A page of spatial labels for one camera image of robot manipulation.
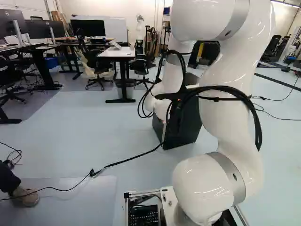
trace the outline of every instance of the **blue bin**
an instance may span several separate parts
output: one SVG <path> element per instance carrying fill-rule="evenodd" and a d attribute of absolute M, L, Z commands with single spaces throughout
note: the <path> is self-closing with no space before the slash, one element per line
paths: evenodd
<path fill-rule="evenodd" d="M 46 57 L 45 60 L 48 69 L 52 69 L 59 65 L 57 57 Z"/>

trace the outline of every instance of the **yellow object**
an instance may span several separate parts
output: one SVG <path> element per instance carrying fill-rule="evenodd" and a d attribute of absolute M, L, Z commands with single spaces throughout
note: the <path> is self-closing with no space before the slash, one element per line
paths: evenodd
<path fill-rule="evenodd" d="M 198 57 L 202 57 L 203 49 L 204 49 L 204 43 L 202 42 L 201 45 L 199 46 Z"/>

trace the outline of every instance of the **shoe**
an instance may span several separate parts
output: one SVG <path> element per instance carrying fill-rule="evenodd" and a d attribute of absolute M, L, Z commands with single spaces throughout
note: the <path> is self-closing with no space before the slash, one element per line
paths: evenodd
<path fill-rule="evenodd" d="M 32 189 L 24 189 L 21 186 L 19 186 L 14 192 L 13 197 L 16 197 L 17 200 L 21 201 L 22 204 L 26 207 L 33 207 L 35 206 L 39 201 L 39 195 Z"/>

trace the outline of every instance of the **black power cable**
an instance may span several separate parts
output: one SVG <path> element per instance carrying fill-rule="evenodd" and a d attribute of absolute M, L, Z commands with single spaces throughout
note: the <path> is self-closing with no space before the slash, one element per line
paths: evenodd
<path fill-rule="evenodd" d="M 178 108 L 180 109 L 180 111 L 183 110 L 183 108 L 185 107 L 185 105 L 188 103 L 188 101 L 193 98 L 194 96 L 198 95 L 199 93 L 205 92 L 205 91 L 209 91 L 209 90 L 218 90 L 218 91 L 222 91 L 222 92 L 226 92 L 229 94 L 232 94 L 233 96 L 235 96 L 237 99 L 239 99 L 240 101 L 242 101 L 247 107 L 248 109 L 251 111 L 251 113 L 253 114 L 253 118 L 254 118 L 254 125 L 255 125 L 255 144 L 256 147 L 258 149 L 258 151 L 261 148 L 262 145 L 262 129 L 261 129 L 261 125 L 260 125 L 260 120 L 258 118 L 256 109 L 252 103 L 252 101 L 249 99 L 249 97 L 243 93 L 242 91 L 233 88 L 233 87 L 229 87 L 229 86 L 207 86 L 207 87 L 199 87 L 196 88 L 195 90 L 192 90 L 190 93 L 188 93 L 182 100 L 182 102 L 180 102 L 180 104 L 178 105 Z M 222 101 L 222 98 L 218 98 L 218 97 L 213 97 L 212 98 L 213 101 Z"/>
<path fill-rule="evenodd" d="M 297 84 L 297 82 L 298 82 L 298 80 L 299 80 L 299 76 L 297 77 L 297 80 L 296 80 L 296 82 L 294 83 L 294 87 L 296 86 L 296 84 Z M 262 100 L 270 100 L 270 101 L 284 101 L 284 100 L 286 100 L 286 99 L 288 99 L 288 97 L 291 95 L 291 93 L 293 92 L 293 88 L 292 88 L 292 90 L 289 92 L 289 94 L 285 97 L 285 98 L 283 98 L 283 99 L 281 99 L 281 100 L 274 100 L 274 99 L 269 99 L 269 98 L 265 98 L 265 97 L 259 97 L 259 96 L 252 96 L 252 98 L 253 99 L 262 99 Z"/>
<path fill-rule="evenodd" d="M 9 147 L 10 149 L 13 149 L 13 151 L 7 156 L 6 161 L 9 161 L 9 162 L 13 163 L 14 165 L 17 165 L 17 164 L 20 162 L 20 160 L 22 159 L 22 151 L 21 151 L 21 150 L 18 150 L 18 149 L 15 149 L 15 148 L 13 148 L 13 147 L 11 147 L 11 146 L 9 146 L 9 145 L 3 143 L 3 142 L 0 142 L 0 144 L 5 145 L 6 147 Z M 14 153 L 18 153 L 18 155 L 17 155 L 15 158 L 10 159 L 10 157 L 11 157 Z"/>
<path fill-rule="evenodd" d="M 176 54 L 180 60 L 180 64 L 181 64 L 181 68 L 182 68 L 182 73 L 183 73 L 183 79 L 185 78 L 185 75 L 186 75 L 186 64 L 185 64 L 185 60 L 182 56 L 181 53 L 175 51 L 175 50 L 169 50 L 166 52 L 166 56 L 170 55 L 170 54 Z M 156 80 L 155 80 L 155 83 L 145 92 L 145 94 L 142 96 L 141 100 L 139 101 L 139 104 L 138 104 L 138 107 L 137 107 L 137 112 L 138 112 L 138 115 L 140 118 L 142 119 L 145 119 L 145 118 L 151 118 L 154 113 L 151 112 L 149 114 L 146 114 L 145 113 L 145 109 L 144 109 L 144 103 L 145 103 L 145 100 L 146 100 L 146 97 L 151 94 L 151 90 L 154 88 L 155 84 L 157 84 L 159 81 L 160 81 L 160 73 L 161 73 L 161 69 L 162 69 L 162 64 L 163 64 L 163 60 L 164 60 L 165 56 L 162 55 L 160 61 L 159 61 L 159 65 L 158 65 L 158 72 L 157 72 L 157 75 L 156 75 Z"/>
<path fill-rule="evenodd" d="M 264 112 L 264 113 L 268 114 L 269 116 L 273 117 L 274 119 L 279 119 L 279 120 L 284 120 L 284 121 L 301 121 L 301 119 L 282 119 L 282 118 L 278 118 L 278 117 L 266 112 L 264 110 L 264 108 L 262 106 L 260 106 L 259 104 L 255 104 L 255 103 L 253 103 L 253 104 L 261 108 L 261 109 L 256 109 L 257 111 Z"/>
<path fill-rule="evenodd" d="M 125 160 L 122 160 L 122 161 L 119 161 L 119 162 L 116 162 L 116 163 L 109 164 L 109 165 L 103 167 L 101 170 L 99 170 L 99 171 L 97 171 L 97 172 L 94 172 L 94 169 L 91 169 L 90 172 L 89 172 L 89 173 L 88 173 L 88 174 L 87 174 L 80 182 L 78 182 L 75 186 L 73 186 L 73 187 L 70 188 L 70 189 L 63 190 L 63 189 L 58 189 L 58 188 L 55 188 L 55 187 L 44 187 L 44 188 L 42 188 L 42 189 L 39 189 L 39 190 L 37 190 L 37 191 L 31 192 L 31 193 L 26 194 L 26 195 L 16 196 L 16 197 L 11 197 L 11 198 L 6 198 L 6 199 L 0 199 L 0 201 L 23 198 L 23 197 L 25 197 L 25 196 L 31 195 L 31 194 L 33 194 L 33 193 L 37 193 L 37 192 L 42 191 L 42 190 L 45 190 L 45 189 L 53 189 L 53 190 L 56 190 L 56 191 L 59 191 L 59 192 L 68 192 L 68 191 L 71 191 L 71 190 L 73 190 L 74 188 L 76 188 L 77 186 L 79 186 L 79 185 L 80 185 L 80 184 L 81 184 L 88 176 L 90 176 L 90 177 L 95 177 L 96 175 L 98 175 L 99 173 L 101 173 L 102 171 L 104 171 L 105 169 L 107 169 L 107 168 L 109 168 L 109 167 L 116 166 L 116 165 L 120 165 L 120 164 L 125 163 L 125 162 L 127 162 L 127 161 L 131 161 L 131 160 L 133 160 L 133 159 L 137 159 L 137 158 L 142 157 L 142 156 L 144 156 L 144 155 L 147 155 L 147 154 L 150 154 L 150 153 L 152 153 L 152 152 L 155 152 L 156 150 L 158 150 L 158 149 L 163 145 L 163 143 L 159 144 L 157 147 L 155 147 L 154 149 L 152 149 L 152 150 L 150 150 L 150 151 L 148 151 L 148 152 L 142 153 L 142 154 L 140 154 L 140 155 L 137 155 L 137 156 L 132 157 L 132 158 L 129 158 L 129 159 L 125 159 Z"/>

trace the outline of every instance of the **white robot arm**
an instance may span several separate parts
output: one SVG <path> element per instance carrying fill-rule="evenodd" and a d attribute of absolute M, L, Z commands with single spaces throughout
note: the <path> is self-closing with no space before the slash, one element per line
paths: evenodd
<path fill-rule="evenodd" d="M 220 42 L 221 52 L 200 78 L 200 86 L 230 86 L 250 95 L 255 68 L 273 35 L 275 16 L 270 0 L 174 0 L 171 27 L 168 49 L 182 54 L 192 51 L 195 41 L 191 40 Z M 183 57 L 187 63 L 190 55 Z M 171 101 L 154 96 L 178 92 L 182 81 L 179 60 L 170 54 L 162 82 L 146 97 L 146 108 L 166 120 Z M 233 98 L 215 90 L 202 96 Z M 206 130 L 218 139 L 218 149 L 180 162 L 173 186 L 178 208 L 195 224 L 208 226 L 224 210 L 257 193 L 264 173 L 244 103 L 201 99 L 200 116 Z"/>

